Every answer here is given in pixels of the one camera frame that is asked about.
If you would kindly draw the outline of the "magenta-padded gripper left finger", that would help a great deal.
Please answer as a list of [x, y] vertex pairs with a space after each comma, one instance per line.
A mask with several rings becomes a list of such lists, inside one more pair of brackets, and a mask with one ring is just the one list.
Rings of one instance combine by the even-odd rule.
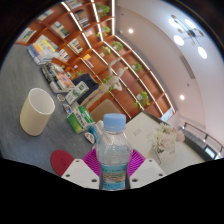
[[100, 185], [100, 163], [96, 150], [88, 152], [83, 159], [74, 159], [62, 177], [84, 188], [98, 189]]

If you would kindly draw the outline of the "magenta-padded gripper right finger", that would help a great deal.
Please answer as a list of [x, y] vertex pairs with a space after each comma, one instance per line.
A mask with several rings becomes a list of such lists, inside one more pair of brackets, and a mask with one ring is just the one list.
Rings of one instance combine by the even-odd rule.
[[134, 150], [127, 166], [127, 176], [131, 189], [146, 186], [166, 176], [154, 159], [146, 159]]

